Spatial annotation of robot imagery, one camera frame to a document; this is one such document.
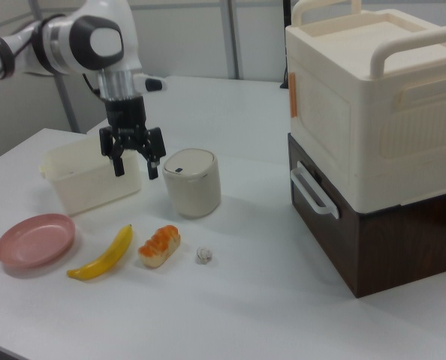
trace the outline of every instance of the white table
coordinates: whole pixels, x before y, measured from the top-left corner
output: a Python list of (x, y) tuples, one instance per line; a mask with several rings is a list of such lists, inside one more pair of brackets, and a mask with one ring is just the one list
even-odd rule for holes
[[(31, 360), (446, 359), (446, 273), (355, 299), (293, 209), (286, 91), (168, 82), (167, 93), (146, 97), (149, 126), (162, 127), (169, 154), (215, 151), (221, 205), (183, 219), (163, 178), (143, 174), (139, 193), (75, 216), (76, 242), (61, 259), (28, 272), (0, 265), (0, 349)], [(243, 136), (236, 126), (256, 130)], [(47, 149), (82, 137), (43, 130), (0, 157), (0, 236), (62, 212), (38, 164)], [(66, 277), (128, 223), (136, 236), (114, 270), (87, 283)], [(182, 244), (162, 267), (144, 268), (136, 250), (165, 224), (179, 228)], [(214, 253), (207, 265), (195, 262), (201, 245)]]

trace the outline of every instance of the bread roll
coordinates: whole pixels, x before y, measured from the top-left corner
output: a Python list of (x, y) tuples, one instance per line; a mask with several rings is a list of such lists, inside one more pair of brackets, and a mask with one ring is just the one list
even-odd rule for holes
[(143, 264), (150, 268), (158, 268), (179, 247), (181, 237), (178, 229), (167, 225), (156, 230), (155, 235), (138, 249)]

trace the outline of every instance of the white handle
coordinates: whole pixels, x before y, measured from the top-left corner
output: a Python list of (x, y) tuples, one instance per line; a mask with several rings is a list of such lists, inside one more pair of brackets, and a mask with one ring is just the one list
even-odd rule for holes
[[(312, 198), (309, 192), (305, 189), (305, 186), (302, 184), (301, 180), (298, 178), (301, 176), (303, 180), (307, 183), (308, 186), (315, 192), (315, 194), (320, 198), (325, 206), (319, 206), (316, 201)], [(308, 204), (312, 207), (312, 209), (320, 215), (331, 214), (335, 217), (335, 219), (339, 218), (338, 209), (336, 205), (328, 195), (324, 192), (324, 190), (318, 185), (318, 183), (313, 179), (312, 175), (308, 172), (308, 170), (304, 167), (301, 162), (298, 162), (298, 167), (290, 171), (291, 181), (295, 184), (297, 189), (301, 192), (303, 197), (306, 199)]]
[(370, 76), (373, 79), (382, 77), (385, 60), (394, 53), (443, 43), (446, 43), (446, 26), (436, 30), (418, 31), (406, 37), (381, 43), (372, 55)]
[[(305, 11), (346, 1), (347, 0), (299, 0), (291, 13), (291, 25), (301, 26), (301, 16)], [(351, 13), (361, 13), (361, 0), (351, 0)]]

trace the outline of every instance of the yellow banana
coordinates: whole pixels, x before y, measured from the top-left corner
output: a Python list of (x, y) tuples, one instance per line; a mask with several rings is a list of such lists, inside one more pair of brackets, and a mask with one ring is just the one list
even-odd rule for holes
[(111, 245), (99, 258), (87, 263), (79, 269), (68, 270), (66, 275), (77, 280), (89, 280), (110, 270), (128, 249), (133, 239), (133, 228), (126, 225), (121, 228)]

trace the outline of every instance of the drawer handle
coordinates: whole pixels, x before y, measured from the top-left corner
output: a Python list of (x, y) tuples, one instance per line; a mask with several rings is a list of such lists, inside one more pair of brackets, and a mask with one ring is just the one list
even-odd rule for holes
[[(298, 162), (298, 167), (291, 170), (290, 178), (297, 189), (305, 197), (308, 204), (310, 204), (310, 206), (317, 214), (331, 214), (335, 217), (335, 219), (339, 218), (338, 209), (336, 208), (335, 203), (328, 197), (321, 186), (318, 185), (318, 183), (313, 179), (312, 175), (308, 172), (308, 170), (301, 162)], [(316, 203), (309, 192), (305, 189), (305, 186), (302, 184), (300, 179), (304, 180), (305, 183), (310, 186), (310, 188), (315, 192), (315, 194), (320, 198), (325, 206), (319, 206), (319, 204)]]

